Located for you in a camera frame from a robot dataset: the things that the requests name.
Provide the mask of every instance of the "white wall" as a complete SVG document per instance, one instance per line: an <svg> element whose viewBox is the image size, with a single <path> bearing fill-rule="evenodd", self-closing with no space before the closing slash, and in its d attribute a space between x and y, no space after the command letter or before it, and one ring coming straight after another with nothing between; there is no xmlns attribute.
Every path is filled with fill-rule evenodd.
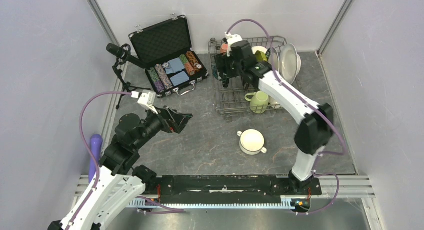
<svg viewBox="0 0 424 230"><path fill-rule="evenodd" d="M88 154L78 117L111 90L109 39L86 0L0 0L0 228L47 229L70 210ZM108 98L89 106L101 133Z"/></svg>
<svg viewBox="0 0 424 230"><path fill-rule="evenodd" d="M211 37L221 39L235 21L253 18L272 35L282 35L298 50L316 50L344 0L97 0L118 41L130 43L135 25L147 27L186 14L197 52L208 52ZM233 33L264 36L253 23L242 23Z"/></svg>
<svg viewBox="0 0 424 230"><path fill-rule="evenodd" d="M355 0L323 54L387 229L422 229L424 0Z"/></svg>

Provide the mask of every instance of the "white pot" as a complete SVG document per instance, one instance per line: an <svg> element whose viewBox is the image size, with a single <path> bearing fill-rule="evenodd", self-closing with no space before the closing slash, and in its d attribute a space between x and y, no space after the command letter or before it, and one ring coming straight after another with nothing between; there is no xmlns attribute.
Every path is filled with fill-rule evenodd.
<svg viewBox="0 0 424 230"><path fill-rule="evenodd" d="M244 132L238 131L237 135L240 137L238 144L244 153L249 155L256 155L260 152L267 152L267 149L264 147L264 136L259 131L249 129Z"/></svg>

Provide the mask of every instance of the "purple cylinder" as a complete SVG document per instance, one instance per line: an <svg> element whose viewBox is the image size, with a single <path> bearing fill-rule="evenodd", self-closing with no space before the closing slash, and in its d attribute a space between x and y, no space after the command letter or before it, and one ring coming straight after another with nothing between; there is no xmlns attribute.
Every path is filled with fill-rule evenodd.
<svg viewBox="0 0 424 230"><path fill-rule="evenodd" d="M99 134L94 134L91 136L90 144L91 144L91 152L93 153L95 160L99 163L100 151L102 149L102 136ZM96 173L96 167L94 165L93 160L90 158L90 168L88 170L88 182L90 183Z"/></svg>

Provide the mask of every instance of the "black microphone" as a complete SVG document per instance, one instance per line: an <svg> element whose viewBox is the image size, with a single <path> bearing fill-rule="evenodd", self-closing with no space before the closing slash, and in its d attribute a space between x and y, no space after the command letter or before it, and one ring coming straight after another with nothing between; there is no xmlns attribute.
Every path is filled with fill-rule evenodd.
<svg viewBox="0 0 424 230"><path fill-rule="evenodd" d="M123 44L121 47L119 47L113 43L109 43L106 46L106 50L109 51L112 55L121 58L123 63L129 61L134 65L140 66L141 68L147 68L147 64L145 64L137 57L131 55L131 46L129 44Z"/></svg>

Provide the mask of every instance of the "green cup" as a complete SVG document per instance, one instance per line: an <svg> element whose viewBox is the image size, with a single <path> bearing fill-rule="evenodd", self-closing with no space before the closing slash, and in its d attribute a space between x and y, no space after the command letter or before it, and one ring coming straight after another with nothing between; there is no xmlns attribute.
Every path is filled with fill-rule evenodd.
<svg viewBox="0 0 424 230"><path fill-rule="evenodd" d="M255 113L263 113L268 107L270 96L263 91L247 93L244 98L250 101L250 109Z"/></svg>

